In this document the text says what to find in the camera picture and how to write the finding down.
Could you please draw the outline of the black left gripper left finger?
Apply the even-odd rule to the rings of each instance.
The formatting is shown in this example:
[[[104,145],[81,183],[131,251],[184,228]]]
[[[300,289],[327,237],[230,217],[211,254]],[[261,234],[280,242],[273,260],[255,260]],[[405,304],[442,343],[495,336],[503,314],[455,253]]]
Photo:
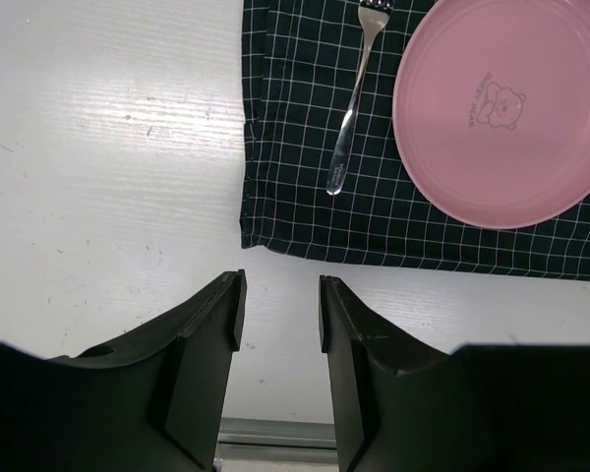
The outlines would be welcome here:
[[[0,471],[212,470],[246,294],[226,271],[75,357],[0,342]]]

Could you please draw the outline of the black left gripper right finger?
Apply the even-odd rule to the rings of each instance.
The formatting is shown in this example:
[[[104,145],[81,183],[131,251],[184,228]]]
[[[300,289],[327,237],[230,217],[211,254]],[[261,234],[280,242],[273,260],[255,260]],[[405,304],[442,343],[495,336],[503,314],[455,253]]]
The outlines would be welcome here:
[[[590,471],[590,346],[476,345],[450,354],[320,279],[343,471]]]

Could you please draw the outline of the pink plastic plate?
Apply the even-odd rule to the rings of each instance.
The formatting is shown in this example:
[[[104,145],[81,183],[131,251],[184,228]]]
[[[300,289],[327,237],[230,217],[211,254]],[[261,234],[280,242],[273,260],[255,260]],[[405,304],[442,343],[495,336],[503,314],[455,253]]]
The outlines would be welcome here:
[[[474,226],[551,219],[590,194],[590,1],[439,1],[392,98],[409,177]]]

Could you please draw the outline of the dark checked cloth placemat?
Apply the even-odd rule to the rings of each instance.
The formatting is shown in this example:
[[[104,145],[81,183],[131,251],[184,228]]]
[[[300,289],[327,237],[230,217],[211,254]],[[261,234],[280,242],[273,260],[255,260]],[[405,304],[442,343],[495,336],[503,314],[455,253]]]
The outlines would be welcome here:
[[[360,59],[354,1],[247,1],[242,10],[244,248],[329,263],[590,279],[590,195],[547,222],[489,230],[432,206],[404,171],[391,97],[402,52],[431,10],[397,1],[377,38],[343,192],[326,169]]]

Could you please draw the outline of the silver metal fork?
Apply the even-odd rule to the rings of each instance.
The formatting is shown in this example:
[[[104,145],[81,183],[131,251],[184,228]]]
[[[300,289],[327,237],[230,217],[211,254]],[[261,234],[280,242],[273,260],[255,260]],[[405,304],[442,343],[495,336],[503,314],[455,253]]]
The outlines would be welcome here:
[[[361,55],[348,108],[343,116],[339,134],[327,171],[325,190],[330,196],[338,195],[343,188],[355,137],[356,122],[364,77],[370,54],[377,36],[389,22],[394,6],[393,0],[360,1],[358,20],[363,32]]]

